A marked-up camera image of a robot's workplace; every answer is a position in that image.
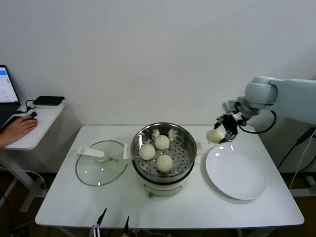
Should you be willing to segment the person's bare hand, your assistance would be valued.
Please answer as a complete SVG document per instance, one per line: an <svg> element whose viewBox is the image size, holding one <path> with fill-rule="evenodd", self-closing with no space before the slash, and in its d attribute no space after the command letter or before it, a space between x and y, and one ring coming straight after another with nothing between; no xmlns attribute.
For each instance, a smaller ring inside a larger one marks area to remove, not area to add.
<svg viewBox="0 0 316 237"><path fill-rule="evenodd" d="M0 134L0 147L3 148L17 142L25 135L33 131L37 125L37 120L31 116L18 118Z"/></svg>

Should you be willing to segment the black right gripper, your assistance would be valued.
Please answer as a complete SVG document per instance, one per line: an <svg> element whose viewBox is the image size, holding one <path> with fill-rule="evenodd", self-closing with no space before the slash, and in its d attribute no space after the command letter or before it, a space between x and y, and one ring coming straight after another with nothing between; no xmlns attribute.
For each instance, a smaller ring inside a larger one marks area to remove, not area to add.
<svg viewBox="0 0 316 237"><path fill-rule="evenodd" d="M220 144L231 142L235 139L235 135L238 134L238 123L236 122L233 115L222 115L216 119L216 123L214 124L214 129L219 128L221 125L224 126L226 134L220 140Z"/></svg>

